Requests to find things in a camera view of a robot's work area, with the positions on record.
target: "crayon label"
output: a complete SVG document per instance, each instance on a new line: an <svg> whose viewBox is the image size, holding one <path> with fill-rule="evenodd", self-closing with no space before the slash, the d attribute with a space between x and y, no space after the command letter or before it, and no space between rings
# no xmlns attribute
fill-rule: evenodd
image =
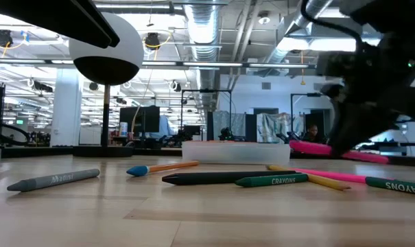
<svg viewBox="0 0 415 247"><path fill-rule="evenodd" d="M64 175L64 176L55 175L55 176L51 177L50 185L52 185L54 183L65 182L65 181L72 180L72 179L73 179L73 174Z"/></svg>
<svg viewBox="0 0 415 247"><path fill-rule="evenodd" d="M415 186L386 182L386 187L387 187L387 189L392 189L392 190L395 190L395 191L415 193Z"/></svg>
<svg viewBox="0 0 415 247"><path fill-rule="evenodd" d="M272 185L280 185L285 183L295 183L296 178L273 178L271 180Z"/></svg>

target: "clear plastic container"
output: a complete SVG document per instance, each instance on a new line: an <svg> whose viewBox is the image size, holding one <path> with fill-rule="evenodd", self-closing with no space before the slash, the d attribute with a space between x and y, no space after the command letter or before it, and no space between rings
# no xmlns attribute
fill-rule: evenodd
<svg viewBox="0 0 415 247"><path fill-rule="evenodd" d="M289 163L288 144L185 141L184 161L221 164L285 165Z"/></svg>

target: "gray crayon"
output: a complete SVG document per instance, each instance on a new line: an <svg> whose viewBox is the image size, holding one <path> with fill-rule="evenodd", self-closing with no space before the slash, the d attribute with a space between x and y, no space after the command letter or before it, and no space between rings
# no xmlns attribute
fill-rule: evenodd
<svg viewBox="0 0 415 247"><path fill-rule="evenodd" d="M69 172L65 174L56 174L50 176L43 176L39 178L30 178L26 180L21 180L20 182L8 186L8 191L26 192L34 189L42 189L45 187L62 185L65 183L75 182L87 178L94 178L96 176L99 176L99 174L99 169L88 169L78 172Z"/></svg>

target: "computer monitor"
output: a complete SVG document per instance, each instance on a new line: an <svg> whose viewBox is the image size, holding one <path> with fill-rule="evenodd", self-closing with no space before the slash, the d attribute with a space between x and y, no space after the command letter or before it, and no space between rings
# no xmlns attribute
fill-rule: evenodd
<svg viewBox="0 0 415 247"><path fill-rule="evenodd" d="M183 130L191 135L201 134L201 126L184 126Z"/></svg>
<svg viewBox="0 0 415 247"><path fill-rule="evenodd" d="M120 122L128 123L128 132L131 132L132 119L136 114L137 107L124 107L120 109ZM145 126L143 126L142 119L145 116ZM135 132L159 132L160 131L160 107L148 106L140 107L134 123Z"/></svg>

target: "crayon tip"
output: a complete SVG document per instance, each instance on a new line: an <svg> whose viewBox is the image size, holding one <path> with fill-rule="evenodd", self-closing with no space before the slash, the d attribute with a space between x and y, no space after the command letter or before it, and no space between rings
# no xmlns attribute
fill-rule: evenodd
<svg viewBox="0 0 415 247"><path fill-rule="evenodd" d="M126 171L127 174L133 175L133 176L144 176L148 172L149 172L149 168L146 165L136 166Z"/></svg>
<svg viewBox="0 0 415 247"><path fill-rule="evenodd" d="M27 183L23 180L8 186L8 191L26 191Z"/></svg>
<svg viewBox="0 0 415 247"><path fill-rule="evenodd" d="M239 186L242 186L242 187L251 187L252 186L251 178L241 178L239 180L236 180L235 184L239 185Z"/></svg>
<svg viewBox="0 0 415 247"><path fill-rule="evenodd" d="M181 183L179 183L178 176L176 176L175 174L164 176L161 178L161 180L165 183L170 183L173 185L181 185Z"/></svg>

